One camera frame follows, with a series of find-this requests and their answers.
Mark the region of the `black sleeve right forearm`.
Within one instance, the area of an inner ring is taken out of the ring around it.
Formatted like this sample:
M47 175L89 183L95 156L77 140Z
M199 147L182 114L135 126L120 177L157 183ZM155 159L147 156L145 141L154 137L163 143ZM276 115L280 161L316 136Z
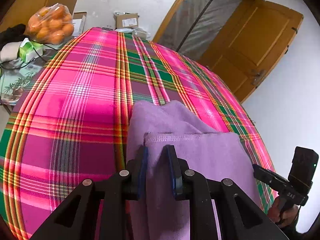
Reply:
M298 222L298 216L297 214L283 214L282 219L284 222L281 224L281 231L288 237L288 239L313 239L313 235L309 235L306 233L299 233L296 230L296 225Z

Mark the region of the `person's right hand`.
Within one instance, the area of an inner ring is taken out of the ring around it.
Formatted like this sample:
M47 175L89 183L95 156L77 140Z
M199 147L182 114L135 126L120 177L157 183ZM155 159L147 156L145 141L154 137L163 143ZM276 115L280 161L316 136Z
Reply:
M282 228L292 224L297 219L299 206L294 205L292 208L284 211L281 215L279 203L280 197L277 196L272 206L269 208L267 216L270 220L272 220L272 222L276 223L280 228Z

